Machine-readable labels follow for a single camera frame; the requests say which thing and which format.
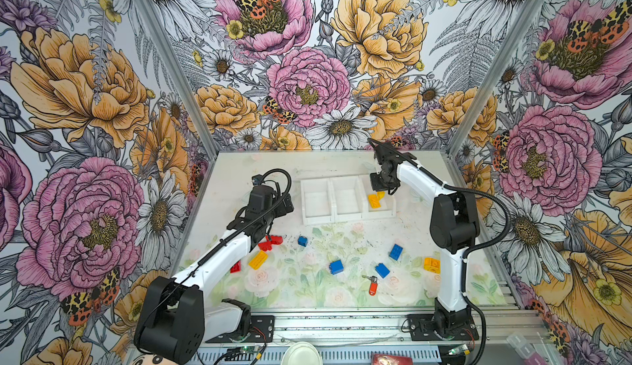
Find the small blue lego brick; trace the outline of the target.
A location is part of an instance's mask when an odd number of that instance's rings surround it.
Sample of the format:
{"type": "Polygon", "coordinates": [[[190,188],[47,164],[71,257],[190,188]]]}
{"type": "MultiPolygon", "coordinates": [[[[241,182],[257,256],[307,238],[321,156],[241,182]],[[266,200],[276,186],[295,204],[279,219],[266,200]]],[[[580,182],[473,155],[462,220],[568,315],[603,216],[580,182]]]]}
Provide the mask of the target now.
{"type": "Polygon", "coordinates": [[[302,246],[302,247],[306,247],[306,246],[307,246],[307,244],[308,244],[308,239],[307,239],[307,238],[305,238],[305,237],[303,237],[303,236],[300,236],[300,237],[298,238],[297,242],[298,242],[298,244],[299,244],[300,246],[302,246]]]}

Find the white three-compartment bin tray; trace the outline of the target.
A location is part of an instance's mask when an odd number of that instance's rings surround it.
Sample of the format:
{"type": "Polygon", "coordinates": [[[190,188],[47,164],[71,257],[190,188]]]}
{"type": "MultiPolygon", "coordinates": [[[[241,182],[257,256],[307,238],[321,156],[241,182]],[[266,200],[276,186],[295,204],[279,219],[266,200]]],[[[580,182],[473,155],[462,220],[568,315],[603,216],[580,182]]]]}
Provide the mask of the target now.
{"type": "Polygon", "coordinates": [[[315,226],[395,217],[397,201],[386,193],[380,200],[380,209],[370,208],[367,196],[375,193],[378,192],[372,189],[368,175],[303,180],[302,221],[305,225],[315,226]]]}

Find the red lego brick small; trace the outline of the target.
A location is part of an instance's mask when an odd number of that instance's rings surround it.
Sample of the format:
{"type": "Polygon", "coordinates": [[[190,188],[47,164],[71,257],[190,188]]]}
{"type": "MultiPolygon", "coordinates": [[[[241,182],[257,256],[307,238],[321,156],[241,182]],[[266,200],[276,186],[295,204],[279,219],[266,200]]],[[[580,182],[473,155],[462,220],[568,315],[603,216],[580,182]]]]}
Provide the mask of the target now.
{"type": "Polygon", "coordinates": [[[268,251],[271,251],[273,249],[273,243],[271,241],[262,241],[262,242],[258,243],[258,248],[261,251],[268,252],[268,251]]]}

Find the yellow lego brick top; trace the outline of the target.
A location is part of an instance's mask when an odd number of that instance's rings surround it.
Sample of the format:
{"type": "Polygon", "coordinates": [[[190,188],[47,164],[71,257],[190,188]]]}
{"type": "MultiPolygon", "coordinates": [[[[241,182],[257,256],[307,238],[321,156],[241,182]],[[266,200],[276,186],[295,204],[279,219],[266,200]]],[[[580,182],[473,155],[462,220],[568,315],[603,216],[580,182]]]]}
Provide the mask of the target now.
{"type": "Polygon", "coordinates": [[[378,210],[381,208],[380,200],[382,200],[382,196],[380,194],[375,193],[368,195],[367,200],[372,210],[378,210]]]}

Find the red lego brick near arm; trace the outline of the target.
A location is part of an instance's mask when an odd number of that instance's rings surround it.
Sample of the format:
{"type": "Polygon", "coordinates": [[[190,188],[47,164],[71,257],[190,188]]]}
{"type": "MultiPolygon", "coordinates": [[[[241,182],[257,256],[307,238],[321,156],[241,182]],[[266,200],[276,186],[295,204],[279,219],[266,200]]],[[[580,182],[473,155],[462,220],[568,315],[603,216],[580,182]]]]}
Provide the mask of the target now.
{"type": "Polygon", "coordinates": [[[230,268],[230,273],[231,274],[239,273],[241,269],[242,269],[241,262],[238,261],[230,268]]]}

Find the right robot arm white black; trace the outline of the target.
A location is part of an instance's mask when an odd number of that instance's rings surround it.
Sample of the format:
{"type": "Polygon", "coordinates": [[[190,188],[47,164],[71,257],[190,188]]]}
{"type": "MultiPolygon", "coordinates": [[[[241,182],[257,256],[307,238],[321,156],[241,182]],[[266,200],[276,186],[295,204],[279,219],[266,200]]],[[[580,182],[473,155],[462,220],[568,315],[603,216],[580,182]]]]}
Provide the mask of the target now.
{"type": "Polygon", "coordinates": [[[425,169],[410,153],[401,153],[389,142],[371,139],[380,165],[370,174],[373,190],[394,194],[408,185],[431,205],[429,233],[440,249],[441,284],[434,301],[434,314],[420,321],[417,329],[448,339],[472,325],[472,307],[465,299],[467,271],[465,252],[474,247],[480,223],[474,195],[454,188],[425,169]]]}

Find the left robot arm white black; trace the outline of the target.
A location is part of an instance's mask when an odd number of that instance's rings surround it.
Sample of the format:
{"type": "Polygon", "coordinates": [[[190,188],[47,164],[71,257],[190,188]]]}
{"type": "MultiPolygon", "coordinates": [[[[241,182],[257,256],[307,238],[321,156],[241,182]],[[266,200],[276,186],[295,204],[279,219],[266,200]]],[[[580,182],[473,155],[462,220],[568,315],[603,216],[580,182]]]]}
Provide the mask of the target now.
{"type": "Polygon", "coordinates": [[[249,305],[224,299],[212,307],[207,297],[234,265],[268,238],[274,220],[294,210],[287,171],[275,168],[254,176],[252,182],[248,204],[212,249],[174,276],[150,283],[133,337],[139,353],[185,364],[209,340],[249,335],[253,328],[249,305]]]}

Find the yellow orange lego brick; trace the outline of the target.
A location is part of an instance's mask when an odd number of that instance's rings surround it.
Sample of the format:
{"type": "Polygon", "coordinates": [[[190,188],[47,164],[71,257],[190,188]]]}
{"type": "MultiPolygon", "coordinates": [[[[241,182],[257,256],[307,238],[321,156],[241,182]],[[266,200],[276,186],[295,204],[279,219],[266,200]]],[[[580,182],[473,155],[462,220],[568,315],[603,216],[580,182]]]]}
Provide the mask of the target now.
{"type": "Polygon", "coordinates": [[[424,259],[424,265],[423,265],[424,270],[434,273],[434,274],[440,274],[441,272],[441,262],[440,260],[436,259],[436,258],[432,258],[432,257],[426,257],[424,259]]]}

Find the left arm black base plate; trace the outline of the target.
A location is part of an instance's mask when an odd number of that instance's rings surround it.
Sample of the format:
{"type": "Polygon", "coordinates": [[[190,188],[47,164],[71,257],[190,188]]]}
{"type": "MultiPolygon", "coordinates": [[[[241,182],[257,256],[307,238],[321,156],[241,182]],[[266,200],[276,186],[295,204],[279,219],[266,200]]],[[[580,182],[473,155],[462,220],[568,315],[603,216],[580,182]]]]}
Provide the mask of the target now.
{"type": "Polygon", "coordinates": [[[276,317],[272,315],[255,315],[250,317],[249,325],[244,328],[223,335],[219,335],[206,344],[241,344],[258,343],[269,344],[273,342],[276,317]]]}

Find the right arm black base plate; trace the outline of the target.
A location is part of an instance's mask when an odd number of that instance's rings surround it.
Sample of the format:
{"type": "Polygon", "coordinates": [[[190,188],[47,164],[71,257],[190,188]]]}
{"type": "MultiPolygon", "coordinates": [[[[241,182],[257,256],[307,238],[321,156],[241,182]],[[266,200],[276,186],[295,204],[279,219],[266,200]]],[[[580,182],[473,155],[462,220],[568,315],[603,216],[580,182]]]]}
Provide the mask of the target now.
{"type": "Polygon", "coordinates": [[[408,315],[401,325],[401,331],[408,333],[412,341],[479,340],[477,327],[473,323],[448,325],[446,320],[438,321],[431,314],[408,315]]]}

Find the red lego brick long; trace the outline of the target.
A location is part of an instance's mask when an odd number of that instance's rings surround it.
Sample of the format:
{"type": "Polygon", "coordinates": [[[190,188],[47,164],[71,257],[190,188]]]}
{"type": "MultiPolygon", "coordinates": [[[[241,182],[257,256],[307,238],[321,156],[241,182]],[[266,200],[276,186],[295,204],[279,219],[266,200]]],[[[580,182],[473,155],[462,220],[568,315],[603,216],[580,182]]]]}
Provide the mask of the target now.
{"type": "Polygon", "coordinates": [[[268,237],[268,241],[269,241],[269,242],[270,242],[273,246],[279,246],[279,245],[281,245],[281,244],[284,242],[283,237],[281,237],[281,236],[275,236],[275,235],[270,235],[270,236],[268,237]]]}

